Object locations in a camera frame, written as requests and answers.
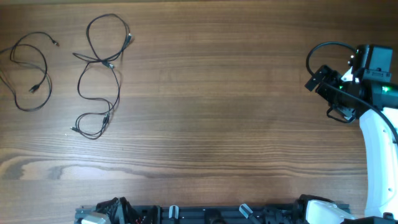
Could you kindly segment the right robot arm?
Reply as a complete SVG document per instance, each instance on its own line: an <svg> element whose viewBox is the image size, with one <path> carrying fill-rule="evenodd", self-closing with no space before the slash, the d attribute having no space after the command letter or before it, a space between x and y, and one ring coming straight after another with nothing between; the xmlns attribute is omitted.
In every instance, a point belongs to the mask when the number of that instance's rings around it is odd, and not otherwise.
<svg viewBox="0 0 398 224"><path fill-rule="evenodd" d="M325 198L302 195L293 222L302 223L397 223L397 85L391 82L393 50L381 45L346 43L351 51L349 70L341 75L327 65L316 72L305 62L310 79L305 87L328 102L341 115L339 122L359 121L363 134L368 196L364 218L355 218Z"/></svg>

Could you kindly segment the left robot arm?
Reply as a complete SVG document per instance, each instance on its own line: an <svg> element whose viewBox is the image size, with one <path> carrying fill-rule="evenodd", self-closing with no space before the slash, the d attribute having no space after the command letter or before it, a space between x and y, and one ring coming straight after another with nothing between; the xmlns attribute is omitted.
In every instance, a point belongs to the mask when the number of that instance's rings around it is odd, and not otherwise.
<svg viewBox="0 0 398 224"><path fill-rule="evenodd" d="M82 205L75 210L74 223L81 224L89 215L105 221L105 223L140 223L141 216L133 209L125 197L113 198L97 205Z"/></svg>

